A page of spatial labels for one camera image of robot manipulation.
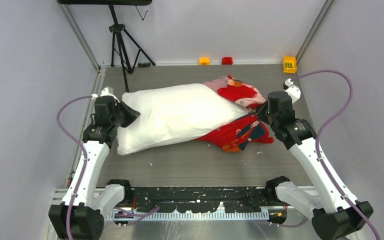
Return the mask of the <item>white pillow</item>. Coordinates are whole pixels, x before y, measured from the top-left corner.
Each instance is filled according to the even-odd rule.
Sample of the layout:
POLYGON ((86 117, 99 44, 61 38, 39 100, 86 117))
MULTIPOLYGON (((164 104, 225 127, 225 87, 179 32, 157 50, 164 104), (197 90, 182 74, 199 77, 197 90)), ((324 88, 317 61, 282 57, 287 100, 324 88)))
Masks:
POLYGON ((125 92, 122 101, 140 116, 118 128, 121 156, 198 139, 244 113, 201 83, 125 92))

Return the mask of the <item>pink printed pillowcase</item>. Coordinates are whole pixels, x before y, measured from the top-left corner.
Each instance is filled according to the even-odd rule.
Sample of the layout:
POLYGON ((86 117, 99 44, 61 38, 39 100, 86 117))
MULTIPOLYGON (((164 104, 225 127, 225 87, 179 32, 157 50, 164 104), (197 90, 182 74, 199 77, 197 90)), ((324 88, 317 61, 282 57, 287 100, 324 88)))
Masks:
POLYGON ((198 138, 197 141, 211 143, 228 153, 241 152, 249 143, 274 143, 269 130, 257 117, 257 107, 261 107, 266 99, 256 87, 231 75, 205 81, 203 84, 235 107, 243 108, 244 113, 198 138))

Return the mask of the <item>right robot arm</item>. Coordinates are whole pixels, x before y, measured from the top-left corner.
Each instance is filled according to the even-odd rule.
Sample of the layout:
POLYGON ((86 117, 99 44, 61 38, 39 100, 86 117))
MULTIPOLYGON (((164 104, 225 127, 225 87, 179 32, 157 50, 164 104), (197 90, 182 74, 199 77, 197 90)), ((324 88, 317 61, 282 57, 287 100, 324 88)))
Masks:
POLYGON ((292 97, 285 91, 269 93, 257 116, 299 161, 318 193, 315 197, 280 176, 266 182, 267 202, 284 202, 300 211, 322 240, 339 240, 361 230, 373 214, 372 206, 358 200, 337 175, 313 127, 296 118, 292 97))

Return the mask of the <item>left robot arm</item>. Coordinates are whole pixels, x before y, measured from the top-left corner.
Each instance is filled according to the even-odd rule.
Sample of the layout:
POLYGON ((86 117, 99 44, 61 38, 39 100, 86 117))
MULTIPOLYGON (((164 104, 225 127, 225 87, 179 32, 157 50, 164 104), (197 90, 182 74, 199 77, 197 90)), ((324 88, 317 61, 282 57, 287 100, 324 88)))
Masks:
POLYGON ((62 111, 57 113, 57 124, 82 151, 68 190, 61 202, 51 205, 49 210, 50 221, 61 240, 98 240, 103 232, 104 218, 117 204, 127 207, 133 200, 126 180, 111 180, 98 196, 95 190, 118 128, 129 126, 140 114, 110 93, 86 98, 94 100, 94 113, 82 140, 62 126, 62 111))

